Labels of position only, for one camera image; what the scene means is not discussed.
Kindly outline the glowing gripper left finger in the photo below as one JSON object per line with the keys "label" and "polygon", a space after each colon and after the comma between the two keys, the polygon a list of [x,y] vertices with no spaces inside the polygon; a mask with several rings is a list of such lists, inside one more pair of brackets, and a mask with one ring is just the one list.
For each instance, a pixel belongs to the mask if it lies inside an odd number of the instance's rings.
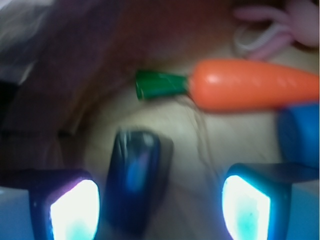
{"label": "glowing gripper left finger", "polygon": [[92,240],[100,215],[100,193],[82,169],[2,170],[2,240]]}

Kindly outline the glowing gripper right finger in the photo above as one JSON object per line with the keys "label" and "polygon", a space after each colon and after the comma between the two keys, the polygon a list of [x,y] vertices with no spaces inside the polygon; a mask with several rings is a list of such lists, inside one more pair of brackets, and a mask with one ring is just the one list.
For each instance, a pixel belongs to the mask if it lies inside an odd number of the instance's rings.
{"label": "glowing gripper right finger", "polygon": [[234,240],[318,240],[319,170],[297,163],[236,163],[222,187]]}

